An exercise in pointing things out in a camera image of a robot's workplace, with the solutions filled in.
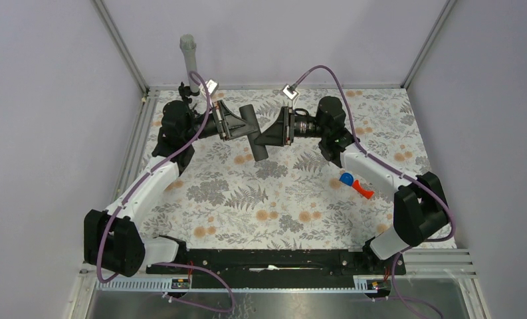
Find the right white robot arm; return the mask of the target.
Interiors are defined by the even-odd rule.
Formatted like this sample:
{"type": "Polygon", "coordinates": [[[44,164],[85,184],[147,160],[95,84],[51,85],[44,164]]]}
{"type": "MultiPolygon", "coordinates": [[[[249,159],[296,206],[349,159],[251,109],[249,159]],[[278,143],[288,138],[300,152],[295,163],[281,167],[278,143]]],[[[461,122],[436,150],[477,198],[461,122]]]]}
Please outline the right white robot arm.
{"type": "Polygon", "coordinates": [[[363,247],[362,263],[368,272],[380,273],[394,254],[424,243],[450,224],[439,178],[431,172],[413,176],[366,152],[346,128],[346,112],[339,98],[321,98],[313,116],[304,109],[283,107],[276,121],[257,134],[253,143],[263,148],[287,146],[295,138],[317,138],[327,161],[393,197],[393,225],[363,247]]]}

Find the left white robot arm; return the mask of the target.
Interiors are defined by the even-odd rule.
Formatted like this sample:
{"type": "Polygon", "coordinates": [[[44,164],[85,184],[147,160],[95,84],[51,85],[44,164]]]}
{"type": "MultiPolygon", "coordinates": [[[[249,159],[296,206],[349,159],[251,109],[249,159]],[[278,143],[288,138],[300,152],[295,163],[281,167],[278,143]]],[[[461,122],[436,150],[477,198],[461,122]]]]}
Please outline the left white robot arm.
{"type": "Polygon", "coordinates": [[[103,211],[90,210],[84,218],[84,262],[131,277],[160,264],[172,273],[187,266],[184,242],[172,237],[143,239],[139,228],[164,190],[185,171],[197,139],[219,136],[232,140],[246,136],[250,143],[261,130],[252,105],[235,115],[218,100],[199,114],[186,101],[168,102],[152,156],[140,176],[103,211]]]}

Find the black tripod microphone stand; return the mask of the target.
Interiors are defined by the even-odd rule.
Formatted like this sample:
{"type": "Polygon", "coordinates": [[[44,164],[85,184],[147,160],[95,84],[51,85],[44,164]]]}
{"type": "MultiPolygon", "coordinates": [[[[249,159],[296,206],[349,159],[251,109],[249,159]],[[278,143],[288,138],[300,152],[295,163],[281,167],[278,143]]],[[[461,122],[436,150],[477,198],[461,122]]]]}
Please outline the black tripod microphone stand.
{"type": "Polygon", "coordinates": [[[196,99],[200,95],[200,91],[193,91],[190,86],[181,82],[178,87],[179,96],[182,102],[182,108],[187,107],[188,110],[193,111],[197,105],[196,99]]]}

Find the floral patterned mat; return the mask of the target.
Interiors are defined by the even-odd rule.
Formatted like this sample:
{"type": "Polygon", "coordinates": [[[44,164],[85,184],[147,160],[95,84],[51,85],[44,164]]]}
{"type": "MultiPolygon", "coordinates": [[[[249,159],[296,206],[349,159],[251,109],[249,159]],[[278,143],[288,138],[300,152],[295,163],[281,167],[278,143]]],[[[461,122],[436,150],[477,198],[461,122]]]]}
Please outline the floral patterned mat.
{"type": "MultiPolygon", "coordinates": [[[[422,174],[431,171],[404,89],[344,90],[362,146],[422,174]]],[[[222,90],[236,114],[252,104],[261,130],[289,101],[280,90],[222,90]]],[[[393,224],[392,195],[351,173],[366,199],[339,181],[345,172],[327,162],[319,139],[295,139],[267,147],[256,162],[246,138],[218,136],[193,144],[195,155],[182,176],[157,197],[140,226],[144,238],[165,235],[196,249],[352,249],[393,224]]]]}

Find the blue and orange toy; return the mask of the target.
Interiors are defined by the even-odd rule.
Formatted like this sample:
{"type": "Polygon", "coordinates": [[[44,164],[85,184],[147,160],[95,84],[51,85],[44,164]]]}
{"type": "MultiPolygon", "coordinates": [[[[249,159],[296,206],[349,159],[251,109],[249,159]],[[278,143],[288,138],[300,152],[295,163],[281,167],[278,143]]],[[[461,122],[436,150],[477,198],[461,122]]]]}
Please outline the blue and orange toy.
{"type": "Polygon", "coordinates": [[[375,193],[372,190],[364,189],[361,186],[360,182],[350,173],[344,172],[340,176],[339,181],[344,185],[350,186],[352,189],[356,190],[361,196],[365,197],[366,199],[371,199],[375,193]]]}

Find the silver microphone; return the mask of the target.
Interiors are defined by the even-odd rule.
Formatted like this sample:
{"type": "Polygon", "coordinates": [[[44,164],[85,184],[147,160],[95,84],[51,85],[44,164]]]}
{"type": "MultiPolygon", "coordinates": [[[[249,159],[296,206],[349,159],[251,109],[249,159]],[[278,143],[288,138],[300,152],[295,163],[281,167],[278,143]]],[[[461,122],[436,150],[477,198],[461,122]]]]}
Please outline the silver microphone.
{"type": "Polygon", "coordinates": [[[197,72],[197,60],[196,60],[196,48],[194,36],[191,34],[185,34],[180,37],[179,47],[183,53],[185,61],[185,69],[187,73],[187,79],[189,81],[189,88],[194,96],[199,95],[199,85],[190,76],[191,71],[197,72]]]}

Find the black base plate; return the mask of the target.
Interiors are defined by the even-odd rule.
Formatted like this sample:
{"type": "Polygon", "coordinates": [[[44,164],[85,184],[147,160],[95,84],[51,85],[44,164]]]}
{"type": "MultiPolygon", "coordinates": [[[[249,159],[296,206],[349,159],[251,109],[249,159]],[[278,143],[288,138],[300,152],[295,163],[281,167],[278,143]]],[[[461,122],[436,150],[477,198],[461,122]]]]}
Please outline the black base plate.
{"type": "Polygon", "coordinates": [[[328,277],[405,275],[403,258],[396,265],[391,259],[373,261],[362,251],[348,249],[190,249],[178,253],[176,262],[193,270],[152,265],[148,274],[215,278],[223,286],[267,281],[275,286],[282,280],[307,283],[325,282],[328,277]]]}

